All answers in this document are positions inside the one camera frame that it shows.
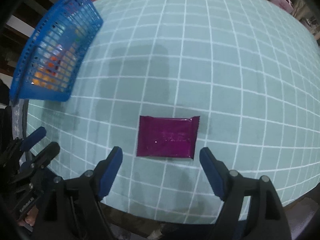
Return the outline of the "grey chair with cover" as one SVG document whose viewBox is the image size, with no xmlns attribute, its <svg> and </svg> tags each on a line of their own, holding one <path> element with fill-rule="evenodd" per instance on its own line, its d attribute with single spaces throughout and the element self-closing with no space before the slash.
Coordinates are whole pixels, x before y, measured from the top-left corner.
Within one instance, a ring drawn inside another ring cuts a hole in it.
<svg viewBox="0 0 320 240">
<path fill-rule="evenodd" d="M 24 139 L 27 131 L 27 113 L 29 100 L 21 99 L 12 106 L 12 136 L 14 139 Z"/>
</svg>

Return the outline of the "blue plastic basket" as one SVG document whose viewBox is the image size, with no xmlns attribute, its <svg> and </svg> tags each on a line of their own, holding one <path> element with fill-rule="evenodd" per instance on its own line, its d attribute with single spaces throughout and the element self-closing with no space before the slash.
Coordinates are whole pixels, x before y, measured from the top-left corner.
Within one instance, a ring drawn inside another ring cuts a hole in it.
<svg viewBox="0 0 320 240">
<path fill-rule="evenodd" d="M 58 0 L 26 42 L 14 71 L 10 102 L 65 102 L 89 46 L 103 25 L 91 0 Z"/>
</svg>

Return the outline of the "purple foil snack packet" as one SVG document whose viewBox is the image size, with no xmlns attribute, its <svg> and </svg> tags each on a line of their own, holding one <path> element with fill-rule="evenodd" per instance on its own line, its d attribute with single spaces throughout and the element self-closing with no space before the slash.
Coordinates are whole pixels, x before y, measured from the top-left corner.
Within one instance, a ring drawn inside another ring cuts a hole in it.
<svg viewBox="0 0 320 240">
<path fill-rule="evenodd" d="M 189 119 L 141 116 L 136 155 L 193 159 L 199 123 L 199 116 Z"/>
</svg>

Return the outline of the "light blue grid tablecloth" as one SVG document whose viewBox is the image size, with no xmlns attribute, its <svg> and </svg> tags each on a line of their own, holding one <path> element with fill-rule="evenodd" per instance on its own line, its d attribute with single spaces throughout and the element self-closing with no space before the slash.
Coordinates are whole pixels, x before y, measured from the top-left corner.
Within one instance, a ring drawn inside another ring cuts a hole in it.
<svg viewBox="0 0 320 240">
<path fill-rule="evenodd" d="M 319 46 L 266 0 L 97 0 L 104 20 L 64 103 L 32 100 L 63 178 L 124 152 L 104 203 L 140 217 L 213 222 L 222 207 L 198 157 L 136 155 L 141 116 L 200 117 L 208 147 L 243 176 L 268 176 L 284 205 L 319 183 Z"/>
</svg>

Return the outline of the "pink tote bag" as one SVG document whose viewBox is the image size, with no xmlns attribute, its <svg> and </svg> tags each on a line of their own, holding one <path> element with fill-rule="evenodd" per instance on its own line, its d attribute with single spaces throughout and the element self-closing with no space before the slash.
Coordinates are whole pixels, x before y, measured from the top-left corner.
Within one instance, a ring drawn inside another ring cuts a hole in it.
<svg viewBox="0 0 320 240">
<path fill-rule="evenodd" d="M 271 0 L 271 2 L 289 14 L 293 12 L 293 5 L 290 0 Z"/>
</svg>

